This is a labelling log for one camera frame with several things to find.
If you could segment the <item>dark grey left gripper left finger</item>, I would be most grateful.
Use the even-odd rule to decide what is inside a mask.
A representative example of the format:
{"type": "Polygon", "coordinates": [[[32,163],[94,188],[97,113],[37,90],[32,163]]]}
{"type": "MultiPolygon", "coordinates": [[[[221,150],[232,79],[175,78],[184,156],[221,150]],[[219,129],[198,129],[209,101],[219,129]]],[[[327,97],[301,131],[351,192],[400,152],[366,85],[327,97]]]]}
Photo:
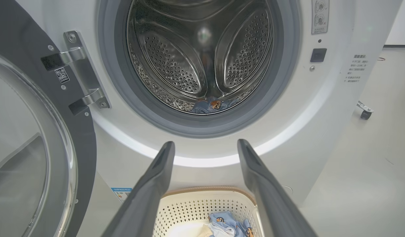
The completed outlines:
{"type": "Polygon", "coordinates": [[[175,157],[166,142],[119,208],[102,237],[151,237],[159,201],[169,188],[175,157]]]}

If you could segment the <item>metal caster wheel leg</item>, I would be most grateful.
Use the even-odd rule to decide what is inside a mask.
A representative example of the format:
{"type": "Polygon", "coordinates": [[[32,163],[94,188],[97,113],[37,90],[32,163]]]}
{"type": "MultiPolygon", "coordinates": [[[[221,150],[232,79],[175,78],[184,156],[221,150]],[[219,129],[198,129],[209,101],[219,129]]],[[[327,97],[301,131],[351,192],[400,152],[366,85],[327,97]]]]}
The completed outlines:
{"type": "Polygon", "coordinates": [[[357,102],[357,106],[362,109],[362,113],[360,118],[363,120],[369,120],[369,118],[371,117],[371,115],[373,114],[374,110],[371,109],[370,107],[366,106],[364,103],[362,103],[361,101],[357,102]]]}

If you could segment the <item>blue energy label sticker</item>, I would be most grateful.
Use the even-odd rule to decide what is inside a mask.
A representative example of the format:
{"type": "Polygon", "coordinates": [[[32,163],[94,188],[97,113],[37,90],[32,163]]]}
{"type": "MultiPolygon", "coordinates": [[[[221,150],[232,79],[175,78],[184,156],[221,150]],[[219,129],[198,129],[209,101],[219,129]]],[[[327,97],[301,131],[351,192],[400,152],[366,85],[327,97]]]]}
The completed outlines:
{"type": "Polygon", "coordinates": [[[130,193],[132,192],[132,188],[111,188],[112,192],[117,196],[117,198],[123,203],[126,201],[130,193]]]}

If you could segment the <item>white basket with brown rim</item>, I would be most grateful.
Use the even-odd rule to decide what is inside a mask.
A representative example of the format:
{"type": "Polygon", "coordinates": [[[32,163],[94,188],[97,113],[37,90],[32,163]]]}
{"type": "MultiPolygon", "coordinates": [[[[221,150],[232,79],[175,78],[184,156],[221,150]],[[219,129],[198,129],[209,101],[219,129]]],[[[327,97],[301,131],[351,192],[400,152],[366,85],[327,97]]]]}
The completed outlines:
{"type": "Polygon", "coordinates": [[[236,187],[194,187],[167,193],[159,203],[152,237],[161,237],[173,225],[209,221],[209,215],[231,212],[236,221],[249,219],[254,237],[264,237],[255,198],[236,187]]]}

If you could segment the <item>dark round glass washer door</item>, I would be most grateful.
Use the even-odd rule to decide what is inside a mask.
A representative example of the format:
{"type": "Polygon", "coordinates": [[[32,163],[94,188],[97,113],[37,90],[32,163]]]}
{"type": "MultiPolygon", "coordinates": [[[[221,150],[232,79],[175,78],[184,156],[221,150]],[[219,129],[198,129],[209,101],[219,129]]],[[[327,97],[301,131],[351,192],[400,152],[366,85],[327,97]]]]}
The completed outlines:
{"type": "Polygon", "coordinates": [[[76,237],[96,136],[70,62],[17,0],[0,0],[0,237],[76,237]]]}

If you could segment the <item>grey warning sticker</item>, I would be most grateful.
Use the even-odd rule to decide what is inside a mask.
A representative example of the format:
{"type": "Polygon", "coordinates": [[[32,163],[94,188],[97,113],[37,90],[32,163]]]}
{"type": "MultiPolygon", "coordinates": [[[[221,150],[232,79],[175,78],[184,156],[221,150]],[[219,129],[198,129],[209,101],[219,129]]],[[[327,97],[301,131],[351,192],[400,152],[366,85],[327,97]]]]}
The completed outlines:
{"type": "Polygon", "coordinates": [[[311,34],[324,34],[328,31],[329,0],[311,0],[312,30],[311,34]]]}

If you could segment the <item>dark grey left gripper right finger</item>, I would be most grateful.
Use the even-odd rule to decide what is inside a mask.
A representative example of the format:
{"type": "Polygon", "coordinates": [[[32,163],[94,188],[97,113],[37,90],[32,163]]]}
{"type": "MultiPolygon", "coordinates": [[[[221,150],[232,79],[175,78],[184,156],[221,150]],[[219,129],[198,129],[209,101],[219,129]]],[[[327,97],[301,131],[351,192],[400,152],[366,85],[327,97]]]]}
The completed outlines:
{"type": "Polygon", "coordinates": [[[249,142],[239,139],[237,148],[244,182],[258,204],[264,237],[318,237],[249,142]]]}

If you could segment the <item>white front-load washing machine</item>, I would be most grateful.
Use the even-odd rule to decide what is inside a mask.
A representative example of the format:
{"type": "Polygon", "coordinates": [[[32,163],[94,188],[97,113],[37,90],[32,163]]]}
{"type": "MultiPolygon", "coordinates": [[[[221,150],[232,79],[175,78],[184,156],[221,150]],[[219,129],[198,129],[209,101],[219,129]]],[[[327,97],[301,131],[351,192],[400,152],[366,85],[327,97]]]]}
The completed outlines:
{"type": "Polygon", "coordinates": [[[329,0],[312,35],[311,0],[17,0],[70,63],[96,136],[92,211],[132,188],[163,143],[176,145],[170,190],[245,189],[249,141],[302,204],[355,109],[403,0],[329,0]],[[193,114],[209,96],[239,103],[193,114]]]}

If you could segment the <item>blue cartoon print garment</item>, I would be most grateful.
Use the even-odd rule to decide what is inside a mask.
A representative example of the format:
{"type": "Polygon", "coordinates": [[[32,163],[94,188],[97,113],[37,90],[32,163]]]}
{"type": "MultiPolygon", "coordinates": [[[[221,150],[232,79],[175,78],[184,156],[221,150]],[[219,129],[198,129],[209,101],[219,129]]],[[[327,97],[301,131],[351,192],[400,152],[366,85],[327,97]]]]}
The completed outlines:
{"type": "Polygon", "coordinates": [[[236,221],[229,211],[213,213],[208,217],[207,226],[212,233],[209,237],[254,237],[249,219],[236,221]]]}
{"type": "Polygon", "coordinates": [[[190,113],[193,114],[214,114],[227,110],[239,103],[237,99],[221,100],[214,96],[209,96],[206,99],[197,101],[190,113]]]}

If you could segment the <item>plain white garment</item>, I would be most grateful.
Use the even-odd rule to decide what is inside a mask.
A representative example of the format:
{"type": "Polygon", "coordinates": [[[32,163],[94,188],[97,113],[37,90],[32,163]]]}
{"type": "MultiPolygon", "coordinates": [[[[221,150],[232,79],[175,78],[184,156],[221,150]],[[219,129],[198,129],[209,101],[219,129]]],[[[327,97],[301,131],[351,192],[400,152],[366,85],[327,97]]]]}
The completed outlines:
{"type": "Polygon", "coordinates": [[[236,230],[208,220],[182,222],[171,226],[161,237],[235,237],[236,230]]]}

